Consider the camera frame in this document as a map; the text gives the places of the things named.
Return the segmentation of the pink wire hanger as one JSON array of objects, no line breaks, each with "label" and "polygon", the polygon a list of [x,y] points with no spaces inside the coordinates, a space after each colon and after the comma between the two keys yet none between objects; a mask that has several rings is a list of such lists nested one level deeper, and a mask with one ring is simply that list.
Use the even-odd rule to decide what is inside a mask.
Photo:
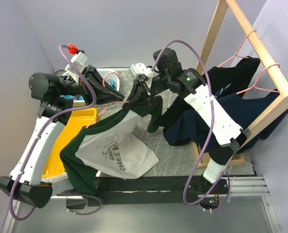
[{"label": "pink wire hanger", "polygon": [[[118,79],[118,81],[117,81],[117,86],[118,86],[118,84],[119,84],[119,82],[120,82],[120,75],[119,75],[115,70],[113,70],[113,71],[108,72],[108,73],[102,78],[102,85],[103,85],[103,87],[106,87],[106,85],[105,85],[105,83],[107,83],[107,82],[106,82],[106,78],[107,78],[108,76],[110,76],[111,74],[115,74],[115,75],[117,76],[117,79]],[[112,103],[107,104],[107,105],[104,107],[104,109],[101,110],[101,111],[97,114],[97,116],[96,116],[85,128],[88,128],[90,125],[92,125],[94,122],[96,122],[96,120],[97,120],[111,105],[120,104],[120,103],[129,103],[129,102],[130,102],[129,100],[124,100],[124,101],[115,101],[115,102],[112,102]]]}]

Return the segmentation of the white green t shirt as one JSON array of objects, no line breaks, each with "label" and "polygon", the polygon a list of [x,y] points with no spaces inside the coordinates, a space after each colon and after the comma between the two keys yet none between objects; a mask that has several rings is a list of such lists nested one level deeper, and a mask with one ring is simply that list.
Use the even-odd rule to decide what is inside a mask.
[{"label": "white green t shirt", "polygon": [[162,97],[156,96],[151,106],[123,108],[89,127],[82,127],[60,152],[75,191],[95,195],[95,178],[99,171],[112,177],[137,179],[154,167],[159,162],[158,157],[132,133],[147,115],[151,115],[147,131],[156,132],[162,108]]}]

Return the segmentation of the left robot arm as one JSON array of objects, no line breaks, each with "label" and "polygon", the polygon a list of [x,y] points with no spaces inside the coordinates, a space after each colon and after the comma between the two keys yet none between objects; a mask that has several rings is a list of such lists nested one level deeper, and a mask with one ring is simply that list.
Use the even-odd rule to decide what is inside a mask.
[{"label": "left robot arm", "polygon": [[54,175],[46,181],[42,174],[53,145],[70,115],[91,103],[106,104],[124,99],[117,89],[103,83],[95,67],[88,65],[82,74],[95,91],[95,98],[83,81],[75,81],[66,71],[34,73],[29,78],[31,97],[40,101],[40,107],[33,134],[19,162],[10,175],[0,177],[0,190],[11,201],[43,208],[56,191],[55,182],[68,183],[62,175]]}]

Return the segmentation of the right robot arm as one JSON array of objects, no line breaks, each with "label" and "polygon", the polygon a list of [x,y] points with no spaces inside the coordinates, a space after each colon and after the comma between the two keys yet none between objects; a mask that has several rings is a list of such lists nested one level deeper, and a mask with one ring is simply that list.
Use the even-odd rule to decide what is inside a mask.
[{"label": "right robot arm", "polygon": [[165,90],[178,94],[209,127],[203,150],[214,136],[217,145],[209,150],[210,160],[203,173],[201,188],[210,194],[218,188],[218,180],[230,159],[250,137],[251,131],[236,123],[212,95],[208,78],[203,78],[194,68],[183,69],[175,50],[166,48],[154,53],[155,64],[132,64],[129,73],[134,79],[128,97],[129,104],[150,104],[154,96]]}]

